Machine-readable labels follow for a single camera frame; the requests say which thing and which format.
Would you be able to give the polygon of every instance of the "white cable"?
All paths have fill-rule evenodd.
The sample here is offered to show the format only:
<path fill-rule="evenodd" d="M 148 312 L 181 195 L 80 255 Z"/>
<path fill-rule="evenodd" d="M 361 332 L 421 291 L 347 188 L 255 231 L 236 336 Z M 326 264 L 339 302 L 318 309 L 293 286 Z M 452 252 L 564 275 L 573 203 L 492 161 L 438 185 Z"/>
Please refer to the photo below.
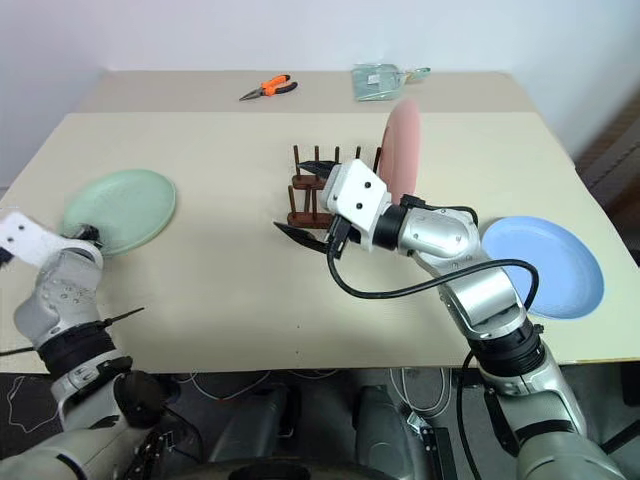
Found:
<path fill-rule="evenodd" d="M 389 377 L 391 379 L 391 384 L 393 385 L 393 388 L 395 389 L 400 399 L 405 404 L 407 404 L 409 408 L 411 408 L 411 410 L 422 413 L 423 417 L 434 418 L 440 415 L 443 411 L 445 411 L 448 408 L 449 403 L 451 402 L 451 371 L 449 371 L 449 381 L 447 382 L 445 379 L 444 369 L 443 368 L 440 369 L 440 377 L 442 379 L 442 389 L 440 390 L 440 396 L 436 401 L 436 403 L 434 403 L 429 407 L 417 407 L 411 402 L 411 399 L 409 398 L 409 395 L 407 392 L 404 368 L 401 369 L 401 376 L 402 376 L 402 391 L 400 390 L 400 388 L 398 388 L 398 384 L 396 383 L 395 377 L 393 376 L 393 369 L 391 368 L 389 369 Z M 440 407 L 440 404 L 442 403 L 442 400 L 444 399 L 445 394 L 447 395 L 447 401 L 445 402 L 445 405 L 443 407 Z"/>
<path fill-rule="evenodd" d="M 29 429 L 27 429 L 27 427 L 25 427 L 22 423 L 14 422 L 11 419 L 11 417 L 13 416 L 13 404 L 11 403 L 11 401 L 17 395 L 18 390 L 20 389 L 20 386 L 22 385 L 22 382 L 24 382 L 25 378 L 27 378 L 27 377 L 24 376 L 24 375 L 21 375 L 19 377 L 14 378 L 13 379 L 13 385 L 11 386 L 11 390 L 9 390 L 9 393 L 7 393 L 7 403 L 9 404 L 9 420 L 8 420 L 8 423 L 9 423 L 9 425 L 12 425 L 14 427 L 20 427 L 24 433 L 29 434 L 31 432 L 36 431 L 41 426 L 46 425 L 47 423 L 52 422 L 53 420 L 58 418 L 58 411 L 56 410 L 55 415 L 53 415 L 51 418 L 48 418 L 47 420 L 37 424 L 35 427 L 31 427 Z"/>
<path fill-rule="evenodd" d="M 321 373 L 316 376 L 305 375 L 303 373 L 296 372 L 295 370 L 287 370 L 291 375 L 295 375 L 296 377 L 305 378 L 307 380 L 322 380 L 323 378 L 329 378 L 331 375 L 335 375 L 338 373 L 338 370 L 331 370 L 329 373 Z"/>
<path fill-rule="evenodd" d="M 244 387 L 242 390 L 239 390 L 235 393 L 232 393 L 231 395 L 226 395 L 224 397 L 217 397 L 216 395 L 212 395 L 209 392 L 207 392 L 206 390 L 204 390 L 196 381 L 196 377 L 198 376 L 197 373 L 195 373 L 193 375 L 193 377 L 191 377 L 191 383 L 193 383 L 193 386 L 196 387 L 196 389 L 205 397 L 210 398 L 211 400 L 215 400 L 215 401 L 224 401 L 224 400 L 231 400 L 233 398 L 239 397 L 240 395 L 242 395 L 243 393 L 248 392 L 249 390 L 251 390 L 254 387 L 257 387 L 258 385 L 260 385 L 262 382 L 264 382 L 267 377 L 271 375 L 271 370 L 269 370 L 268 372 L 266 372 L 262 377 L 260 377 L 258 380 L 256 380 L 255 382 L 253 382 L 251 385 Z"/>
<path fill-rule="evenodd" d="M 447 394 L 447 401 L 444 404 L 444 406 L 440 410 L 438 410 L 436 413 L 423 415 L 423 417 L 425 417 L 425 418 L 436 418 L 436 417 L 439 417 L 447 408 L 449 408 L 449 404 L 451 403 L 451 391 L 453 390 L 451 388 L 452 377 L 453 377 L 453 374 L 451 373 L 451 369 L 449 369 L 449 389 L 448 389 L 449 393 Z"/>
<path fill-rule="evenodd" d="M 198 374 L 198 372 L 193 372 L 191 375 L 189 375 L 188 378 L 185 378 L 184 380 L 174 380 L 176 383 L 189 383 L 191 380 L 193 380 L 195 378 L 195 376 Z"/>
<path fill-rule="evenodd" d="M 402 382 L 402 393 L 404 393 L 404 398 L 407 399 L 407 405 L 409 405 L 409 407 L 411 407 L 411 409 L 415 410 L 416 412 L 431 412 L 433 410 L 437 410 L 442 400 L 444 400 L 444 396 L 447 388 L 447 381 L 445 380 L 444 368 L 440 369 L 440 381 L 442 385 L 442 387 L 440 388 L 440 396 L 438 397 L 438 400 L 436 400 L 436 403 L 434 403 L 429 407 L 416 407 L 411 403 L 411 399 L 409 398 L 409 393 L 407 392 L 407 382 L 405 380 L 404 368 L 400 369 L 400 380 Z"/>

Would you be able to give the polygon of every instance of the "blue plate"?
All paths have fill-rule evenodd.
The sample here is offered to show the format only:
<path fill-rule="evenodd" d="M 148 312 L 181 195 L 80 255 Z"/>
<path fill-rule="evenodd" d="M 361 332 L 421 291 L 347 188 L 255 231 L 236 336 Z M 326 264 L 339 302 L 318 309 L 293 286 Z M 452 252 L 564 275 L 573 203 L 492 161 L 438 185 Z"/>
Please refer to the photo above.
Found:
<path fill-rule="evenodd" d="M 531 313 L 562 320 L 576 319 L 596 309 L 604 295 L 604 278 L 591 251 L 574 234 L 536 217 L 508 217 L 491 225 L 482 246 L 493 259 L 516 258 L 540 274 Z M 531 286 L 531 275 L 519 267 L 505 269 L 520 298 Z"/>

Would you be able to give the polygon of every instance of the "orange pliers handle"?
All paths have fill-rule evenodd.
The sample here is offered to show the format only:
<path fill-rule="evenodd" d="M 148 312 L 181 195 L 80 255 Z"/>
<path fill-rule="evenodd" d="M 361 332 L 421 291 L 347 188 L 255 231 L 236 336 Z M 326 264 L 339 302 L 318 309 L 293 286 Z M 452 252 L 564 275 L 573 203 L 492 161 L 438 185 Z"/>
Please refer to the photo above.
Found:
<path fill-rule="evenodd" d="M 262 87 L 262 94 L 270 97 L 271 95 L 290 92 L 298 86 L 298 82 L 291 82 L 283 87 L 278 87 L 278 85 L 287 83 L 289 80 L 291 80 L 291 75 L 278 75 L 268 82 L 261 83 L 260 86 Z"/>

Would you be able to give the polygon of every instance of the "clear plastic bag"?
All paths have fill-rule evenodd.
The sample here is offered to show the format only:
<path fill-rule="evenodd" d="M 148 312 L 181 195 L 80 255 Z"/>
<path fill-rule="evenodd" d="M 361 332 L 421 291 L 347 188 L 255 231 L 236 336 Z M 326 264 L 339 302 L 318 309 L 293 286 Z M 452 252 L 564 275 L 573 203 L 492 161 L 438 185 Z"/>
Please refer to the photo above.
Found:
<path fill-rule="evenodd" d="M 393 100 L 405 83 L 421 80 L 430 71 L 428 67 L 402 71 L 390 63 L 356 65 L 351 71 L 354 95 L 359 102 Z"/>

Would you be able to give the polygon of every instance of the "black cable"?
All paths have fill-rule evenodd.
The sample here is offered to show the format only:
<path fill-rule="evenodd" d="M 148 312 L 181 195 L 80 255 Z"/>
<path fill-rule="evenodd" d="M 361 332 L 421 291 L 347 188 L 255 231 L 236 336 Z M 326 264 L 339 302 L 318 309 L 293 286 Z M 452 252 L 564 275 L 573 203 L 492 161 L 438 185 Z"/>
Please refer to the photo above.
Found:
<path fill-rule="evenodd" d="M 533 299 L 536 296 L 536 293 L 538 291 L 538 284 L 540 282 L 540 277 L 538 275 L 538 270 L 536 269 L 536 267 L 534 267 L 530 263 L 527 263 L 523 260 L 507 259 L 507 260 L 490 260 L 488 262 L 478 263 L 476 265 L 472 265 L 471 267 L 458 270 L 457 272 L 447 273 L 446 275 L 442 275 L 441 277 L 434 278 L 433 280 L 429 280 L 428 282 L 418 283 L 411 287 L 405 287 L 399 290 L 391 290 L 388 292 L 363 292 L 361 290 L 356 290 L 355 288 L 350 287 L 344 282 L 344 280 L 342 280 L 335 264 L 335 249 L 331 245 L 329 246 L 329 248 L 327 248 L 327 264 L 329 265 L 329 272 L 331 272 L 331 276 L 333 277 L 333 279 L 335 280 L 335 282 L 338 284 L 340 288 L 342 288 L 349 295 L 353 295 L 354 297 L 364 298 L 368 300 L 381 300 L 381 299 L 404 297 L 406 295 L 422 292 L 424 290 L 437 287 L 438 285 L 442 285 L 443 283 L 450 282 L 451 280 L 456 280 L 458 278 L 465 277 L 467 275 L 471 275 L 473 273 L 477 273 L 482 270 L 487 270 L 489 268 L 514 266 L 514 267 L 524 268 L 528 270 L 529 273 L 531 273 L 531 288 L 529 289 L 529 294 L 527 295 L 527 298 L 524 301 L 524 308 L 528 310 L 531 304 L 533 303 Z"/>
<path fill-rule="evenodd" d="M 174 410 L 170 409 L 169 407 L 164 407 L 164 409 L 169 415 L 172 415 L 173 417 L 177 418 L 189 430 L 191 430 L 191 432 L 193 433 L 194 437 L 196 437 L 196 442 L 198 443 L 198 457 L 200 457 L 200 460 L 198 460 L 198 463 L 204 463 L 204 460 L 205 460 L 205 458 L 204 458 L 204 442 L 202 440 L 202 434 L 200 433 L 200 430 L 198 430 L 198 428 L 193 423 L 191 423 L 189 420 L 187 420 L 186 418 L 184 418 L 182 415 L 180 415 L 179 413 L 175 412 Z"/>
<path fill-rule="evenodd" d="M 184 456 L 184 457 L 190 458 L 191 460 L 193 460 L 194 462 L 196 462 L 196 463 L 198 463 L 198 464 L 202 463 L 202 462 L 201 462 L 200 460 L 198 460 L 195 456 L 191 455 L 191 454 L 190 454 L 190 453 L 188 453 L 188 452 L 185 452 L 184 450 L 180 450 L 180 449 L 179 449 L 179 448 L 177 448 L 177 447 L 173 447 L 173 448 L 171 448 L 171 451 L 172 451 L 172 452 L 179 453 L 180 455 L 182 455 L 182 456 Z"/>
<path fill-rule="evenodd" d="M 473 474 L 473 478 L 475 480 L 482 480 L 480 476 L 480 472 L 478 471 L 478 467 L 476 465 L 476 461 L 473 458 L 473 454 L 471 453 L 471 448 L 469 448 L 469 440 L 467 439 L 467 432 L 464 428 L 464 418 L 462 417 L 462 390 L 464 389 L 464 374 L 469 368 L 469 363 L 473 358 L 473 353 L 469 352 L 462 362 L 462 369 L 460 370 L 460 376 L 458 377 L 458 386 L 456 389 L 456 420 L 458 421 L 458 432 L 460 433 L 460 441 L 462 442 L 462 450 L 464 450 L 464 456 L 467 458 L 467 462 L 469 463 L 469 468 L 471 469 L 471 473 Z"/>
<path fill-rule="evenodd" d="M 131 315 L 133 315 L 134 313 L 141 312 L 144 309 L 145 309 L 145 307 L 140 307 L 140 308 L 136 308 L 134 310 L 131 310 L 130 312 L 123 313 L 122 315 L 118 315 L 117 317 L 105 318 L 102 321 L 102 327 L 103 328 L 110 327 L 114 323 L 119 322 L 120 320 L 124 320 L 125 318 L 130 317 Z"/>
<path fill-rule="evenodd" d="M 473 223 L 475 223 L 476 227 L 478 226 L 478 214 L 476 213 L 476 211 L 471 208 L 471 207 L 463 207 L 463 206 L 448 206 L 448 207 L 439 207 L 437 205 L 425 205 L 427 210 L 440 210 L 440 209 L 449 209 L 449 210 L 458 210 L 460 212 L 467 212 L 469 215 L 471 215 L 471 218 L 473 219 Z"/>
<path fill-rule="evenodd" d="M 600 448 L 607 455 L 611 455 L 619 448 L 624 447 L 631 440 L 640 436 L 640 420 L 636 420 L 624 430 L 618 432 L 615 436 L 600 445 Z"/>
<path fill-rule="evenodd" d="M 0 352 L 0 357 L 10 357 L 11 355 L 17 355 L 19 353 L 33 352 L 33 347 L 16 348 L 15 350 L 7 350 L 6 352 Z"/>

